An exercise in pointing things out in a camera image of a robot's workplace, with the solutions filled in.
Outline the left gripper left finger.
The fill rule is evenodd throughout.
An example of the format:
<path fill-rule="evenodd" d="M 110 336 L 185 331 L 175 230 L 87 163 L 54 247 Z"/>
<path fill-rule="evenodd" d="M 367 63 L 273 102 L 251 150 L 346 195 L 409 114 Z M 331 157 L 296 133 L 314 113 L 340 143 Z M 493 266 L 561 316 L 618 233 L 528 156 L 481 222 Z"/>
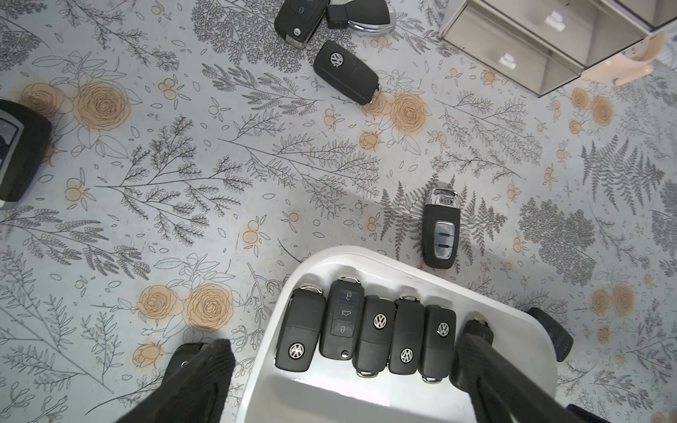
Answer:
<path fill-rule="evenodd" d="M 217 339 L 118 420 L 219 422 L 235 365 L 230 341 Z"/>

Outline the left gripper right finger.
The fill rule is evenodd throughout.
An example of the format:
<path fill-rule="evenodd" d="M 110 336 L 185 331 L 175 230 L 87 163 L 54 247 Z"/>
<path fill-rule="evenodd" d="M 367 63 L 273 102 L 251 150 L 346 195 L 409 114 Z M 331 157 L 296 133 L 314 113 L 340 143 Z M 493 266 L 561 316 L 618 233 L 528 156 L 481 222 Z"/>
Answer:
<path fill-rule="evenodd" d="M 477 335 L 456 344 L 456 385 L 479 422 L 580 421 Z"/>

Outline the small black key fob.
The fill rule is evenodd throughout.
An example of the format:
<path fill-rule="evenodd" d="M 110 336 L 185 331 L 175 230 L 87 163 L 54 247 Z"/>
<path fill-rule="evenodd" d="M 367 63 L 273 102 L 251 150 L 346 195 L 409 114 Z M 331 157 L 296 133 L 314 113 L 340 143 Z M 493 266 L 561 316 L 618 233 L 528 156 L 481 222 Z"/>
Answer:
<path fill-rule="evenodd" d="M 565 361 L 574 345 L 573 336 L 557 320 L 540 308 L 529 308 L 527 314 L 534 317 L 548 333 L 555 350 L 556 360 Z"/>

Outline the black key front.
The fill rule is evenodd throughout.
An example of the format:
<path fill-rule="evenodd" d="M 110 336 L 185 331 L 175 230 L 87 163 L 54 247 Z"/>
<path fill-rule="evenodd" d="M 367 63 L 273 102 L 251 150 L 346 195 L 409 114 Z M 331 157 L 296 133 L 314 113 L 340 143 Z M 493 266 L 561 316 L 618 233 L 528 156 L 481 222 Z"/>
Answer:
<path fill-rule="evenodd" d="M 412 375 L 418 370 L 421 359 L 425 307 L 413 294 L 402 294 L 395 306 L 388 368 L 395 375 Z"/>

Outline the white storage tray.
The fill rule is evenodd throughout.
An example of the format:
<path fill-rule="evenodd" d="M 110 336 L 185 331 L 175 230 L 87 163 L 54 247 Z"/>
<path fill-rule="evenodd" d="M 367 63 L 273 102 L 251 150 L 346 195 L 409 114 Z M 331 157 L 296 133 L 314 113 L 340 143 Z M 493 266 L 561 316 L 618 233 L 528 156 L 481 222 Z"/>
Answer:
<path fill-rule="evenodd" d="M 531 315 L 364 248 L 324 250 L 282 289 L 237 419 L 472 422 L 452 373 L 465 331 L 555 395 L 555 351 Z"/>

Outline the black key with buttons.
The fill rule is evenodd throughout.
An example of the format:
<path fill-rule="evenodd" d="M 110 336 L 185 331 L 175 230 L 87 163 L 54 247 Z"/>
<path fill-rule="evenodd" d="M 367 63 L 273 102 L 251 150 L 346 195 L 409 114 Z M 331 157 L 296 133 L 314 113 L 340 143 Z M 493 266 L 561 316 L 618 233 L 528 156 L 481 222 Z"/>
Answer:
<path fill-rule="evenodd" d="M 358 278 L 342 275 L 331 284 L 319 341 L 322 356 L 350 361 L 354 356 L 365 303 L 365 290 Z"/>

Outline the silver black BMW key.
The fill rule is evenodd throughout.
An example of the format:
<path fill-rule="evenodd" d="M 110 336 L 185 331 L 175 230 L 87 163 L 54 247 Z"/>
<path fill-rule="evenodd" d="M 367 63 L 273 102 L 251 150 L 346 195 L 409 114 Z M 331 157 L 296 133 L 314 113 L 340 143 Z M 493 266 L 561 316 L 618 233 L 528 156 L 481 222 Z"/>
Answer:
<path fill-rule="evenodd" d="M 26 106 L 1 100 L 1 208 L 28 190 L 49 144 L 51 122 Z"/>

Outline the black VW key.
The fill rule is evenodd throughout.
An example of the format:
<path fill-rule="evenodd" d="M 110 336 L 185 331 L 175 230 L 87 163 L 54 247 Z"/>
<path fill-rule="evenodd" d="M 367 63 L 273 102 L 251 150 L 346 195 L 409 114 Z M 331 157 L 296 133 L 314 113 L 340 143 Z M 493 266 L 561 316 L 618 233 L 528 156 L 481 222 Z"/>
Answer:
<path fill-rule="evenodd" d="M 380 89 L 377 74 L 361 59 L 333 41 L 323 44 L 313 69 L 330 86 L 361 106 L 372 102 Z"/>

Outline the black Audi key fob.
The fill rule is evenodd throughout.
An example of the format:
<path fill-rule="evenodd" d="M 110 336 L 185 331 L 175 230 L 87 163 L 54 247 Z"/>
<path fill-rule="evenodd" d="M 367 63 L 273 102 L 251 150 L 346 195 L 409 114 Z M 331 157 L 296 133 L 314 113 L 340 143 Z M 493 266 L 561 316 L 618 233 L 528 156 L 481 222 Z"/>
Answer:
<path fill-rule="evenodd" d="M 460 224 L 458 193 L 448 188 L 433 187 L 422 214 L 421 248 L 428 267 L 451 269 L 458 253 Z"/>

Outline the black flip key upper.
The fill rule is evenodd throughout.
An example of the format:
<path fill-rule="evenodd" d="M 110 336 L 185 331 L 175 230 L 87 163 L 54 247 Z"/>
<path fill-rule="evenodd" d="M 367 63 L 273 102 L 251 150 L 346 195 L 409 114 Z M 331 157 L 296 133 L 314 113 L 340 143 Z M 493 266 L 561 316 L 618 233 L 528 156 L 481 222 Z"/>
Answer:
<path fill-rule="evenodd" d="M 304 49 L 329 3 L 329 0 L 285 0 L 274 21 L 276 33 L 296 49 Z"/>

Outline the black chrome key fob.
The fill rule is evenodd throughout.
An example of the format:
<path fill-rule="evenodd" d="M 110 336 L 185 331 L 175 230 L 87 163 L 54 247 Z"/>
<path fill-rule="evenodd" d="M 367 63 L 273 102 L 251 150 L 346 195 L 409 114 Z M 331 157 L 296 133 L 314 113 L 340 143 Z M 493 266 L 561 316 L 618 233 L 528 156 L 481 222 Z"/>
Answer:
<path fill-rule="evenodd" d="M 364 35 L 384 35 L 396 26 L 397 14 L 385 0 L 354 0 L 326 7 L 328 28 L 352 29 Z"/>

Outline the white mini drawer cabinet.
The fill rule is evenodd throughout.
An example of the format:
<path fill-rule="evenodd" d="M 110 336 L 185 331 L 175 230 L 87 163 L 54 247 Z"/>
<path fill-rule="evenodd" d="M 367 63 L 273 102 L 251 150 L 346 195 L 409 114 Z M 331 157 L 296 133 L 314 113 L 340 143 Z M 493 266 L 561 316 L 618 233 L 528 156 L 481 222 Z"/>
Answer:
<path fill-rule="evenodd" d="M 440 36 L 542 97 L 675 22 L 674 1 L 451 1 Z"/>

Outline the pink round alarm clock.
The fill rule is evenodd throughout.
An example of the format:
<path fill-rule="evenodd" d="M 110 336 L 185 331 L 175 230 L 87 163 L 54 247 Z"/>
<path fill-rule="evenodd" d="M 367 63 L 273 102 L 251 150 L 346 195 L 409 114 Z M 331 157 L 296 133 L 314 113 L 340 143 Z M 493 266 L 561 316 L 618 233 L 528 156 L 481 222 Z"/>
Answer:
<path fill-rule="evenodd" d="M 665 43 L 666 34 L 656 33 L 589 70 L 585 70 L 581 78 L 602 84 L 622 86 L 648 76 L 654 71 L 654 62 Z"/>

